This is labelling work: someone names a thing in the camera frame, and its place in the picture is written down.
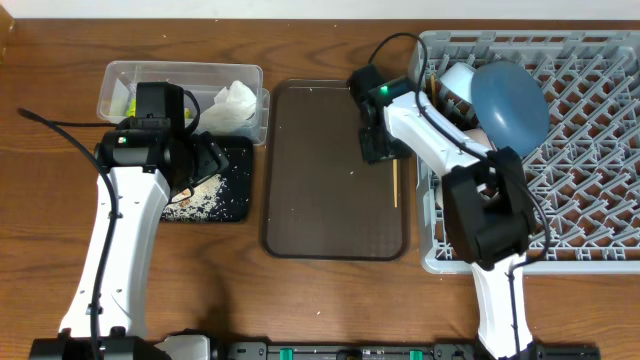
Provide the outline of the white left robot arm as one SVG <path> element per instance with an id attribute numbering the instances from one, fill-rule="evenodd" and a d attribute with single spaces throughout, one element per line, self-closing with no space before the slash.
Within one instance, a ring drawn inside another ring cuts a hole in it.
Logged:
<path id="1" fill-rule="evenodd" d="M 54 338 L 36 339 L 32 359 L 218 359 L 208 335 L 183 330 L 146 338 L 146 289 L 157 228 L 183 191 L 228 160 L 199 121 L 185 118 L 193 94 L 168 82 L 140 82 L 131 117 L 81 153 L 98 171 L 98 205 L 83 272 Z"/>

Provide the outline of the wooden chopstick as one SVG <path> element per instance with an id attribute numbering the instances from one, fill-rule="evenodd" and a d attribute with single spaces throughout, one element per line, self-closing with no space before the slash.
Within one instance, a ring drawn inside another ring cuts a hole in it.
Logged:
<path id="1" fill-rule="evenodd" d="M 398 160 L 393 159 L 392 161 L 392 170 L 393 170 L 393 199 L 394 199 L 394 208 L 398 208 L 398 195 L 399 195 L 399 179 L 398 179 Z"/>
<path id="2" fill-rule="evenodd" d="M 435 74 L 431 74 L 430 76 L 430 90 L 431 90 L 431 103 L 434 107 L 437 107 L 438 104 L 438 94 L 437 94 L 437 78 Z"/>

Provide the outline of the leftover rice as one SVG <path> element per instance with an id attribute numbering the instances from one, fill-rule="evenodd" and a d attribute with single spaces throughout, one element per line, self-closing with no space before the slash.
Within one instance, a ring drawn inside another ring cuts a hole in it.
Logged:
<path id="1" fill-rule="evenodd" d="M 220 202 L 220 191 L 226 187 L 226 181 L 215 175 L 198 185 L 194 193 L 189 189 L 177 195 L 177 199 L 167 205 L 161 219 L 173 222 L 208 221 Z"/>

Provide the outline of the dark blue plate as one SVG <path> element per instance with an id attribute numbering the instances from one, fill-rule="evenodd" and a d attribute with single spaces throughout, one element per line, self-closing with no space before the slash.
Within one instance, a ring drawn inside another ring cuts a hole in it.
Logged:
<path id="1" fill-rule="evenodd" d="M 471 82 L 472 106 L 489 140 L 521 158 L 542 145 L 550 113 L 536 80 L 518 64 L 497 61 L 479 67 Z"/>

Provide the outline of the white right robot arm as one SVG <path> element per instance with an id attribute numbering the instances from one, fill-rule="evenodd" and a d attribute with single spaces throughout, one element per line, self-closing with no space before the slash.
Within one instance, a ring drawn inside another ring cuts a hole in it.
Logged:
<path id="1" fill-rule="evenodd" d="M 410 79 L 387 81 L 374 64 L 354 71 L 348 87 L 363 118 L 359 141 L 367 163 L 416 154 L 439 177 L 448 241 L 471 266 L 485 351 L 494 359 L 525 358 L 533 337 L 523 268 L 535 219 L 519 156 L 472 140 Z"/>

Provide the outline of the yellow green snack wrapper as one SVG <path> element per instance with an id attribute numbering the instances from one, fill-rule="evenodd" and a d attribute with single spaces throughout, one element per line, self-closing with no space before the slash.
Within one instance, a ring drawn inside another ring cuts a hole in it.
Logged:
<path id="1" fill-rule="evenodd" d="M 126 117 L 167 118 L 176 121 L 192 119 L 196 113 L 184 106 L 184 100 L 166 100 L 164 98 L 134 98 L 130 101 Z"/>

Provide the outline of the white napkin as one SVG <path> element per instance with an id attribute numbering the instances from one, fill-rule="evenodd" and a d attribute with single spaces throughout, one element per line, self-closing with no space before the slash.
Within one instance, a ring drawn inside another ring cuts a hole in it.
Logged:
<path id="1" fill-rule="evenodd" d="M 232 135 L 257 124 L 257 95 L 242 81 L 235 80 L 214 96 L 214 103 L 200 116 L 198 130 Z"/>

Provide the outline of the white cup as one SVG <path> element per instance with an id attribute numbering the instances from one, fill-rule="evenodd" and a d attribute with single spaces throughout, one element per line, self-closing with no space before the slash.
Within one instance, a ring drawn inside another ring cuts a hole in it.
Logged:
<path id="1" fill-rule="evenodd" d="M 440 208 L 444 208 L 444 199 L 443 199 L 443 186 L 438 184 L 434 191 L 435 203 Z"/>

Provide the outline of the light blue bowl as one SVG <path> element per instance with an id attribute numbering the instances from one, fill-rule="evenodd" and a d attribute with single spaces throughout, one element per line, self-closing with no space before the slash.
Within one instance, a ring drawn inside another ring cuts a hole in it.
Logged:
<path id="1" fill-rule="evenodd" d="M 442 85 L 465 102 L 472 103 L 471 84 L 476 70 L 462 62 L 455 63 L 440 77 Z"/>

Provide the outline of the pink bowl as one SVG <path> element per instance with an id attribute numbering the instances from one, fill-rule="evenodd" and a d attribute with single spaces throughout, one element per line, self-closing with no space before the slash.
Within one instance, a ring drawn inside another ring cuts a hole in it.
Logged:
<path id="1" fill-rule="evenodd" d="M 487 134 L 482 129 L 470 129 L 466 132 L 467 136 L 475 142 L 491 149 L 495 150 L 494 144 L 489 140 Z"/>

